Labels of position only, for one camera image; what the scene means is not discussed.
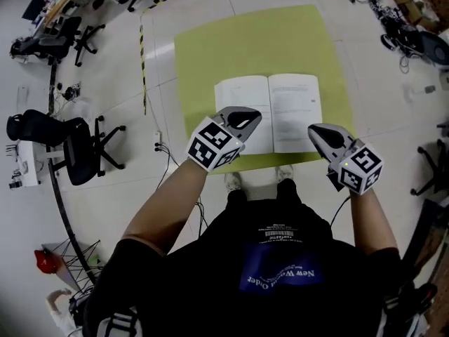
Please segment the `black floor fan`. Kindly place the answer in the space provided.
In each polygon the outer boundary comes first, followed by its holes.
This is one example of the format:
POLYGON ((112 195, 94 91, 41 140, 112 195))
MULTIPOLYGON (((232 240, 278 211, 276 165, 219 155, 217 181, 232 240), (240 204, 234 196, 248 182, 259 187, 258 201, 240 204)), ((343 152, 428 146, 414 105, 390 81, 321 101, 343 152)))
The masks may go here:
POLYGON ((424 55, 436 64, 449 66, 449 44, 431 32, 420 31, 420 36, 424 55))

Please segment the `red cap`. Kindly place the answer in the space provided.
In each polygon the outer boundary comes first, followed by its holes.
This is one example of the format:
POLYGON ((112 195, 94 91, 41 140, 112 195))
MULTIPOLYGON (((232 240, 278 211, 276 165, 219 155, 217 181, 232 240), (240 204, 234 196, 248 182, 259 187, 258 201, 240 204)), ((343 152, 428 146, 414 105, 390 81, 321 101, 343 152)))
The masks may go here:
POLYGON ((47 275, 55 274, 58 271, 58 259, 52 251, 48 249, 35 250, 36 266, 47 275))

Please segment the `yellow-green tablecloth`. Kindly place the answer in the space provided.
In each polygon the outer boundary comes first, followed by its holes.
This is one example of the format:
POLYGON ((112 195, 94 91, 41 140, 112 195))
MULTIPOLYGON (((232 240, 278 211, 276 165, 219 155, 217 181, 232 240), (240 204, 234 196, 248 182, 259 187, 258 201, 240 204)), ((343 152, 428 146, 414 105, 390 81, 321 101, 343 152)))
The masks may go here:
POLYGON ((214 86, 247 75, 297 73, 319 80, 323 121, 355 131, 340 60, 314 5, 216 20, 175 37, 177 91, 190 136, 215 113, 214 86))

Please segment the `person's black trousers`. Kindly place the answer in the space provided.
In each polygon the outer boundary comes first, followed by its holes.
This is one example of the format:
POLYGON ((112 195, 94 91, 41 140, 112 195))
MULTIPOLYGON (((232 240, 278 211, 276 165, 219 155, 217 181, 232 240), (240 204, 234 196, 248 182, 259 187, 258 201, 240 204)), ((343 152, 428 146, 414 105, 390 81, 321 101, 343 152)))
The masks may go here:
MULTIPOLYGON (((235 183, 229 183, 227 185, 227 205, 226 208, 238 207, 248 201, 246 193, 243 191, 239 179, 235 183)), ((275 200, 279 204, 301 204, 302 200, 297 194, 297 186, 295 182, 286 178, 277 184, 277 195, 275 200)))

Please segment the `black floor rail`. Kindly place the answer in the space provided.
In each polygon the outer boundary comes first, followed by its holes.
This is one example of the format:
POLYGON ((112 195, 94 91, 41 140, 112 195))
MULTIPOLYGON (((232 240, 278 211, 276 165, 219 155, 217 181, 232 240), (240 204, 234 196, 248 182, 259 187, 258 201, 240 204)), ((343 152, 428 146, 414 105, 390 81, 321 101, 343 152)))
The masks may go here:
MULTIPOLYGON (((48 90, 48 115, 52 115, 54 113, 55 109, 55 96, 54 96, 54 90, 55 90, 55 79, 56 79, 56 72, 57 72, 58 64, 56 62, 51 63, 51 73, 50 73, 50 81, 49 81, 49 90, 48 90)), ((62 219, 62 223, 65 227, 69 242, 71 243, 75 256, 78 258, 78 261, 81 264, 81 270, 84 271, 87 275, 88 280, 94 284, 96 282, 96 277, 93 274, 91 268, 88 265, 87 260, 84 257, 84 254, 81 250, 81 247, 78 244, 78 241, 76 240, 76 235, 74 234, 74 231, 72 229, 72 226, 70 224, 69 218, 67 216, 67 212, 64 206, 64 202, 62 200, 60 187, 58 184, 58 179, 56 177, 56 170, 55 170, 55 164, 53 163, 53 158, 48 158, 48 170, 49 175, 51 179, 51 184, 53 188, 53 193, 55 196, 56 204, 58 206, 58 210, 60 212, 60 217, 62 219)))

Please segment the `person's right shoe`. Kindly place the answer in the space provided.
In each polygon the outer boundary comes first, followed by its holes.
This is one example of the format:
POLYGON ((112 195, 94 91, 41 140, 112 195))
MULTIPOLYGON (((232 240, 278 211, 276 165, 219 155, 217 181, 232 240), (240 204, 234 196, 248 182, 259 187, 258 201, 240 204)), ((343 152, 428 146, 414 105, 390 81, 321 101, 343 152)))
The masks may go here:
POLYGON ((276 166, 275 172, 277 183, 281 183, 287 179, 292 180, 294 178, 294 169, 292 165, 276 166))

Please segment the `person's shoe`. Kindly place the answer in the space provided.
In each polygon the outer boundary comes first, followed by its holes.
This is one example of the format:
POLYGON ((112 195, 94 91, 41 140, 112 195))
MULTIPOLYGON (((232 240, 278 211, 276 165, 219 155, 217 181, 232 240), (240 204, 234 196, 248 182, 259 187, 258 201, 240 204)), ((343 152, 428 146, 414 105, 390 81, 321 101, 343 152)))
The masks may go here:
POLYGON ((294 178, 294 169, 292 165, 276 166, 275 172, 277 183, 281 183, 287 179, 292 180, 294 178))
POLYGON ((224 175, 224 185, 228 193, 242 188, 241 176, 238 172, 226 173, 224 175))

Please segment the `person's right forearm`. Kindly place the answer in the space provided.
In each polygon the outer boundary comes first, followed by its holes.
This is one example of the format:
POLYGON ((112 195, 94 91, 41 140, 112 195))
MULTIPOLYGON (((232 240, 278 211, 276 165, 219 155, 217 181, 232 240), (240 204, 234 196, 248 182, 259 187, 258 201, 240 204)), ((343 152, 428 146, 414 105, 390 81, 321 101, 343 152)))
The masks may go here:
POLYGON ((391 226, 373 190, 362 195, 350 192, 355 247, 370 255, 382 249, 397 249, 391 226))

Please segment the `person's left shoe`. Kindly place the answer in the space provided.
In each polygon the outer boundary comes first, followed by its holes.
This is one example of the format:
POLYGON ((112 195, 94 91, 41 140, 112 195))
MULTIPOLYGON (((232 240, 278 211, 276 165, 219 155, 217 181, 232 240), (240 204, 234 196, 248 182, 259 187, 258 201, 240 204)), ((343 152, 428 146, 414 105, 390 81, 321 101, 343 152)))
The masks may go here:
POLYGON ((241 176, 238 172, 226 173, 224 175, 224 185, 228 193, 242 188, 241 176))

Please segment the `low white table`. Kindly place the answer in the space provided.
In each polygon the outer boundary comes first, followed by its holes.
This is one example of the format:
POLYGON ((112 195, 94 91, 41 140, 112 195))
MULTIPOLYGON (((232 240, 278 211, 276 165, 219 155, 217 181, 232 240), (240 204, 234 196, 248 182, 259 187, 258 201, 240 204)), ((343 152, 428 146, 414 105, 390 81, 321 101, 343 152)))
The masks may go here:
POLYGON ((31 141, 19 140, 16 144, 8 146, 8 156, 12 157, 16 164, 8 184, 11 190, 41 184, 39 174, 44 162, 38 159, 35 145, 36 143, 31 141))

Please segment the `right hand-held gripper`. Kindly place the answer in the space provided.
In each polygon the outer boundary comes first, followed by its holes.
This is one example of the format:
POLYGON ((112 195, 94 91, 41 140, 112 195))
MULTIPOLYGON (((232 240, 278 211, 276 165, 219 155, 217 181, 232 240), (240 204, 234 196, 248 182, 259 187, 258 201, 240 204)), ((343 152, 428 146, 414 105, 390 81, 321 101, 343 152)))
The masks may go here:
POLYGON ((360 139, 351 142, 351 134, 342 126, 312 124, 308 136, 320 156, 331 161, 327 177, 337 191, 346 187, 363 195, 379 180, 384 160, 374 147, 360 139), (350 143, 337 155, 339 143, 350 143))

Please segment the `white sheet of paper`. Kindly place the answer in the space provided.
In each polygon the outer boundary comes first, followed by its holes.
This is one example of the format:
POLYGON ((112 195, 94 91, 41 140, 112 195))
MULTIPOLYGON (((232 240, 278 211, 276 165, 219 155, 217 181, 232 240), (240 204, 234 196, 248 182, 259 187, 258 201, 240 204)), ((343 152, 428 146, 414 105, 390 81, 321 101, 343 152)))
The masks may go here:
POLYGON ((16 112, 22 114, 28 108, 29 87, 26 85, 18 86, 16 96, 16 112))

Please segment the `yellow black floor tape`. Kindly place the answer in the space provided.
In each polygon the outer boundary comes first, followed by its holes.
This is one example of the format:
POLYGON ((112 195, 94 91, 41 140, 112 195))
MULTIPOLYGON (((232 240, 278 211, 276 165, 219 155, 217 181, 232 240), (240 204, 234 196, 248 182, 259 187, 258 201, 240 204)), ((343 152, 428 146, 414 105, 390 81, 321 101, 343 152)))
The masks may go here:
POLYGON ((144 9, 140 14, 140 25, 139 25, 139 55, 140 55, 140 69, 142 73, 142 91, 143 91, 143 98, 142 98, 142 106, 143 106, 143 114, 144 116, 147 115, 147 84, 146 84, 146 74, 145 74, 145 45, 144 45, 144 32, 143 32, 143 22, 142 18, 143 16, 150 10, 156 8, 157 6, 160 6, 161 4, 166 3, 170 0, 160 0, 156 3, 153 3, 150 7, 144 9))

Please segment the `blue-covered book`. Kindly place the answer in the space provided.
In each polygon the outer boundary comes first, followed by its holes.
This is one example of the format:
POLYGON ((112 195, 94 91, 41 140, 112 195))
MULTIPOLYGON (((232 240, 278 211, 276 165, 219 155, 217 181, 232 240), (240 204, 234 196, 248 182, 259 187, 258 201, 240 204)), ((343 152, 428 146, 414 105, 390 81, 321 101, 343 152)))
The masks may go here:
POLYGON ((262 121, 245 142, 244 154, 313 152, 307 128, 322 122, 318 78, 308 74, 250 75, 215 85, 215 109, 258 110, 262 121))

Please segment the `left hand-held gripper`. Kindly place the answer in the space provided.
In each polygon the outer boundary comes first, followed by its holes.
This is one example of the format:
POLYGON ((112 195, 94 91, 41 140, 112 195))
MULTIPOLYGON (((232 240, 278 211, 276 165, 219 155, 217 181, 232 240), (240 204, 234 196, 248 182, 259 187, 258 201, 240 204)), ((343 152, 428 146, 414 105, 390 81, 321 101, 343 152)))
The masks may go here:
POLYGON ((194 129, 186 154, 207 172, 232 163, 245 150, 262 115, 244 106, 227 106, 214 117, 205 117, 194 129))

